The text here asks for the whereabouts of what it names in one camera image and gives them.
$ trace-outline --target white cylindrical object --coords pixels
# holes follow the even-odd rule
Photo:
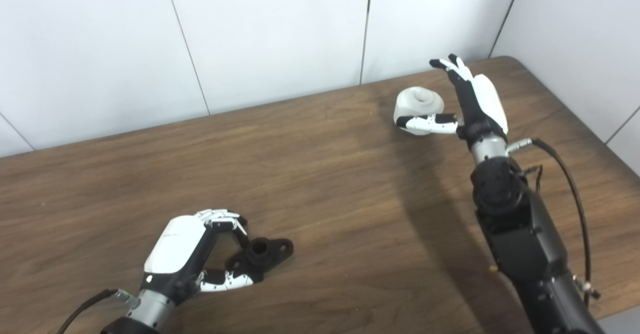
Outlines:
[[[401,116],[434,115],[442,113],[443,110],[444,101],[438,94],[432,90],[414,86],[404,89],[398,94],[398,98],[395,100],[395,110],[393,111],[393,122],[395,123],[398,117]],[[414,135],[428,134],[425,131],[402,130],[409,131]]]

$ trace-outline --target white wall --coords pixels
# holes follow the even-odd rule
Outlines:
[[[367,0],[173,0],[211,113],[358,85]]]
[[[608,146],[640,176],[640,113],[636,111]]]
[[[484,59],[510,0],[368,1],[0,0],[0,156]]]
[[[640,0],[515,0],[492,56],[520,60],[606,142],[640,106],[639,10]]]
[[[36,149],[208,114],[170,0],[0,0],[0,53]]]
[[[16,130],[0,115],[0,157],[32,151]]]
[[[512,0],[371,0],[362,82],[431,69],[455,53],[484,60]]]

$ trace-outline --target white plastic part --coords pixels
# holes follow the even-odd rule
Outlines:
[[[444,101],[432,90],[414,86],[404,89],[398,94],[395,100],[395,110],[393,111],[393,122],[401,116],[422,116],[442,113]],[[430,131],[405,129],[414,135],[427,135]]]
[[[507,135],[509,127],[507,126],[505,109],[503,109],[503,104],[500,102],[500,97],[494,84],[487,76],[480,74],[471,80],[471,85],[473,85],[475,97],[482,111],[502,127],[502,131]]]
[[[253,284],[254,281],[251,280],[249,275],[243,274],[238,275],[238,277],[234,277],[233,271],[227,271],[224,273],[224,283],[223,284],[212,284],[206,283],[202,281],[200,283],[200,290],[203,292],[211,292],[211,291],[226,291],[233,290],[238,288],[244,288],[245,286],[249,286]]]
[[[193,215],[204,224],[208,222],[230,222],[233,224],[233,230],[240,229],[240,231],[247,236],[247,231],[240,222],[238,222],[240,214],[231,213],[231,211],[228,211],[227,209],[204,209]]]
[[[413,133],[419,131],[420,135],[426,135],[429,133],[434,134],[455,134],[458,129],[458,122],[445,122],[439,124],[435,120],[436,115],[430,115],[427,119],[421,117],[414,117],[406,124],[407,131]]]
[[[201,220],[194,215],[172,218],[144,262],[144,271],[168,274],[180,270],[194,252],[204,231]]]

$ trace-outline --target mounting hole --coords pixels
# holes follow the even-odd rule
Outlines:
[[[251,250],[256,255],[265,254],[265,252],[267,252],[267,249],[268,249],[267,243],[263,242],[262,240],[253,243],[253,246],[251,246]]]

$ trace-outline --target black flanged part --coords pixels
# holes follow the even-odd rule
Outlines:
[[[293,255],[293,243],[289,239],[255,238],[247,247],[226,262],[226,269],[233,276],[249,275],[254,282],[262,281],[263,274],[272,270]]]

